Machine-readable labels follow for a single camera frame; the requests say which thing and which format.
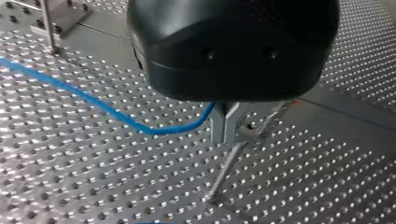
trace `perforated metal table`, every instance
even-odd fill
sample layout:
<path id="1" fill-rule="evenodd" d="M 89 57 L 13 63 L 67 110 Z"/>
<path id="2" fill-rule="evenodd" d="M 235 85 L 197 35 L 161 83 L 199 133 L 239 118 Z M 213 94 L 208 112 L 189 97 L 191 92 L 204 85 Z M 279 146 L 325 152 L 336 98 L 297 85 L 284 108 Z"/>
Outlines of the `perforated metal table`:
<path id="1" fill-rule="evenodd" d="M 0 7 L 0 55 L 96 95 L 151 126 L 191 122 L 203 105 L 161 96 L 134 59 L 126 2 L 94 12 L 43 52 L 39 13 Z M 139 133 L 23 74 L 1 68 L 0 223 L 396 223 L 396 27 L 379 0 L 342 0 L 342 24 L 320 83 L 271 137 L 249 142 L 218 204 L 205 201 L 232 146 L 209 124 Z M 8 20 L 15 15 L 17 23 Z M 253 104 L 245 123 L 263 122 Z"/>

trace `metal rod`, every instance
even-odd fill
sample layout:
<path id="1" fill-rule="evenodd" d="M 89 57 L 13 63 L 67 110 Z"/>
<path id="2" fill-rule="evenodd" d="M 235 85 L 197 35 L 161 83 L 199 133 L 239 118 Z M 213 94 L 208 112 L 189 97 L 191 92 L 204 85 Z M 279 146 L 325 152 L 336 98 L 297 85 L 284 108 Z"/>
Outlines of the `metal rod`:
<path id="1" fill-rule="evenodd" d="M 49 3 L 48 0 L 40 0 L 41 6 L 43 9 L 43 21 L 44 25 L 47 30 L 47 39 L 49 41 L 49 51 L 51 53 L 55 53 L 58 49 L 58 47 L 55 45 L 55 39 L 53 37 L 53 31 L 52 31 L 52 22 L 50 19 L 50 8 L 49 8 Z"/>
<path id="2" fill-rule="evenodd" d="M 262 125 L 260 131 L 259 131 L 259 137 L 261 139 L 265 139 L 268 137 L 268 134 L 270 134 L 275 126 L 271 126 L 274 124 L 275 119 L 281 119 L 283 115 L 286 113 L 286 109 L 282 111 L 284 107 L 289 107 L 291 104 L 291 101 L 285 101 L 280 103 L 279 105 L 276 106 L 276 108 L 273 110 L 273 113 L 267 117 L 267 119 L 264 121 L 264 124 Z"/>
<path id="3" fill-rule="evenodd" d="M 245 148 L 247 142 L 242 142 L 236 144 L 236 146 L 233 147 L 230 156 L 227 158 L 227 161 L 224 163 L 224 168 L 221 170 L 218 178 L 215 181 L 215 184 L 213 185 L 212 190 L 209 192 L 209 202 L 210 203 L 215 203 L 217 199 L 219 198 L 219 193 L 221 191 L 221 187 L 225 182 L 225 178 L 227 175 L 230 173 L 231 168 L 235 165 L 239 154 L 243 151 Z"/>

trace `black plastic housing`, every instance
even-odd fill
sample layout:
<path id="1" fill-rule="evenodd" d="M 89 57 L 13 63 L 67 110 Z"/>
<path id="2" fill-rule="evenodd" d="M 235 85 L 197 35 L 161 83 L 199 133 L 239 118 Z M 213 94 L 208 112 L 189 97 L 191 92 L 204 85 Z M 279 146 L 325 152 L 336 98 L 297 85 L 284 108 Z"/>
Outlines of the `black plastic housing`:
<path id="1" fill-rule="evenodd" d="M 277 101 L 309 91 L 338 28 L 336 0 L 131 0 L 150 85 L 190 101 Z"/>

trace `hole on black housing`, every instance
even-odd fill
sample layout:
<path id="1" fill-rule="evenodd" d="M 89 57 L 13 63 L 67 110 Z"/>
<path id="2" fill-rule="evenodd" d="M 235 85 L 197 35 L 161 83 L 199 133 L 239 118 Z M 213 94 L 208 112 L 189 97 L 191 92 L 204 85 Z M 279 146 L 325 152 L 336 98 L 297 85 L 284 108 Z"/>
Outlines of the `hole on black housing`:
<path id="1" fill-rule="evenodd" d="M 262 56 L 265 58 L 275 59 L 277 57 L 277 50 L 274 47 L 268 47 L 262 51 Z"/>
<path id="2" fill-rule="evenodd" d="M 213 49 L 206 48 L 202 50 L 202 54 L 207 60 L 212 60 L 215 58 L 216 52 Z"/>

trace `blue tube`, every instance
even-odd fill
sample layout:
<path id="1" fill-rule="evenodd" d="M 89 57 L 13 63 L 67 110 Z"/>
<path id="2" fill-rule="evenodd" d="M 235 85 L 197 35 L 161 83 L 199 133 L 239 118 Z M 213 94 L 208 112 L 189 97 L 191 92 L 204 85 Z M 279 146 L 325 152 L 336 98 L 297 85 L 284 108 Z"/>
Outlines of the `blue tube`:
<path id="1" fill-rule="evenodd" d="M 130 117 L 122 114 L 121 112 L 118 112 L 116 109 L 114 109 L 110 105 L 107 105 L 105 102 L 99 100 L 98 98 L 96 98 L 92 95 L 89 95 L 88 93 L 85 93 L 84 91 L 81 91 L 80 89 L 78 89 L 66 82 L 58 80 L 54 77 L 50 77 L 50 76 L 40 73 L 34 69 L 25 67 L 19 63 L 13 63 L 12 61 L 4 59 L 4 58 L 0 58 L 0 65 L 8 67 L 11 70 L 16 70 L 16 71 L 22 72 L 26 76 L 36 78 L 42 82 L 45 82 L 45 83 L 48 83 L 48 84 L 54 86 L 54 87 L 64 89 L 66 91 L 70 91 L 70 92 L 74 93 L 75 95 L 77 95 L 78 97 L 80 97 L 81 99 L 83 99 L 93 105 L 99 106 L 100 108 L 105 110 L 108 114 L 113 116 L 114 118 L 127 123 L 128 125 L 136 128 L 138 131 L 141 131 L 143 133 L 148 133 L 148 134 L 184 133 L 184 132 L 194 130 L 197 127 L 199 127 L 201 124 L 204 123 L 204 121 L 207 119 L 207 117 L 209 116 L 212 109 L 215 107 L 215 103 L 210 103 L 208 105 L 208 107 L 205 109 L 202 116 L 200 118 L 198 118 L 198 120 L 196 120 L 190 124 L 154 129 L 154 128 L 150 128 L 146 125 L 136 122 L 134 119 L 131 119 Z"/>

